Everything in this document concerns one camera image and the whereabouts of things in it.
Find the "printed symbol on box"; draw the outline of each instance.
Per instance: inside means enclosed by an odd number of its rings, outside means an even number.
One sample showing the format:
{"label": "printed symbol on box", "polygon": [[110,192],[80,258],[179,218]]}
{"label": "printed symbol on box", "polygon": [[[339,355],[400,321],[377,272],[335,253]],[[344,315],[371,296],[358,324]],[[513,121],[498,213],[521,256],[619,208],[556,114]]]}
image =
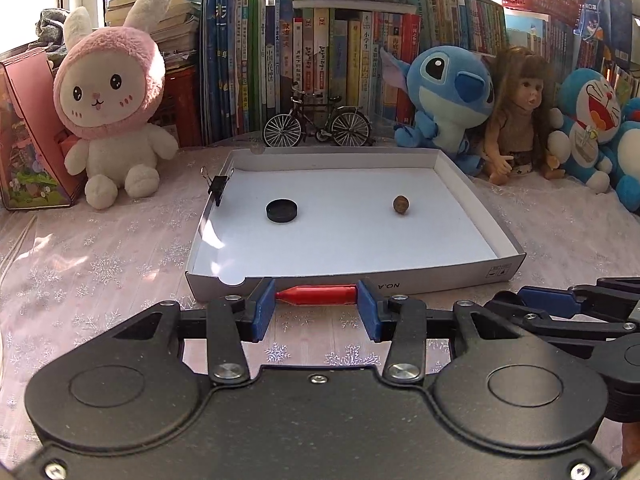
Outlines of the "printed symbol on box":
{"label": "printed symbol on box", "polygon": [[498,276],[504,276],[509,269],[511,269],[511,264],[501,266],[500,271],[498,272]]}
{"label": "printed symbol on box", "polygon": [[494,276],[498,276],[498,273],[500,272],[501,268],[502,268],[501,266],[492,267],[491,269],[489,269],[489,272],[487,273],[486,277],[492,278]]}

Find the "pink bunny hood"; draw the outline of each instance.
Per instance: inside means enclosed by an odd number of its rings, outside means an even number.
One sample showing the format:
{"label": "pink bunny hood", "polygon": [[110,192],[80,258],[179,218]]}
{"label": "pink bunny hood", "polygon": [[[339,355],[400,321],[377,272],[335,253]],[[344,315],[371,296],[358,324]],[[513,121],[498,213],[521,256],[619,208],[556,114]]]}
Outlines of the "pink bunny hood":
{"label": "pink bunny hood", "polygon": [[[101,126],[79,126],[69,118],[60,103],[60,87],[71,67],[79,59],[96,52],[116,51],[133,58],[145,77],[145,94],[140,106],[126,118]],[[149,34],[132,27],[104,27],[75,44],[58,69],[53,85],[53,101],[62,123],[76,136],[93,140],[116,136],[138,129],[155,113],[164,89],[164,60]]]}

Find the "doraemon plush toy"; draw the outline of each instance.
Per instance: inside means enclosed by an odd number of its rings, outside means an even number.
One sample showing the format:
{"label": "doraemon plush toy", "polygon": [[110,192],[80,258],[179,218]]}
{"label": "doraemon plush toy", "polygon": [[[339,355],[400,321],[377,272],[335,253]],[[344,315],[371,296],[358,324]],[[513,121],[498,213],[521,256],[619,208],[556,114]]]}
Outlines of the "doraemon plush toy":
{"label": "doraemon plush toy", "polygon": [[466,174],[482,159],[467,153],[465,130],[482,124],[494,108],[494,87],[482,60],[463,48],[438,46],[408,64],[381,50],[384,81],[404,91],[415,106],[415,126],[396,125],[402,148],[437,148]]}
{"label": "doraemon plush toy", "polygon": [[596,193],[609,188],[614,162],[599,149],[611,141],[620,127],[620,104],[609,82],[595,70],[571,72],[558,92],[558,108],[552,111],[547,149],[566,174]]}
{"label": "doraemon plush toy", "polygon": [[122,27],[92,32],[89,14],[78,7],[65,21],[68,54],[53,85],[62,123],[79,137],[66,154],[72,174],[86,170],[87,202],[111,206],[123,187],[132,198],[150,196],[160,177],[158,157],[172,158],[178,143],[147,121],[164,88],[164,60],[149,32],[171,0],[137,0]]}
{"label": "doraemon plush toy", "polygon": [[622,120],[611,142],[600,149],[613,161],[611,186],[622,205],[635,212],[640,209],[640,98],[622,108]]}

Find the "doraemon's red mouth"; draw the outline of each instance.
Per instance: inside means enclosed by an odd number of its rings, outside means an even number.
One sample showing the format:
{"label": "doraemon's red mouth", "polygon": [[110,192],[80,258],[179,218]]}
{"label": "doraemon's red mouth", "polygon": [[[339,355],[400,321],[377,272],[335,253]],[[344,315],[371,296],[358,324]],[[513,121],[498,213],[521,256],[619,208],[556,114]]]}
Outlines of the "doraemon's red mouth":
{"label": "doraemon's red mouth", "polygon": [[599,130],[606,132],[615,126],[611,113],[607,110],[607,107],[591,96],[589,96],[589,114],[591,119],[595,122],[594,126]]}

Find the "black round cap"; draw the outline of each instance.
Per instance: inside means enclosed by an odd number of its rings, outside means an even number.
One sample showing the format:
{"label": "black round cap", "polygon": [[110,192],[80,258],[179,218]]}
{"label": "black round cap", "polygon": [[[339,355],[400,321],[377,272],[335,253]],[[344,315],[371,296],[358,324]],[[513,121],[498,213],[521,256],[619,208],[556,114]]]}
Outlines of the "black round cap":
{"label": "black round cap", "polygon": [[298,216],[298,206],[293,200],[279,198],[267,204],[267,218],[278,224],[291,222]]}

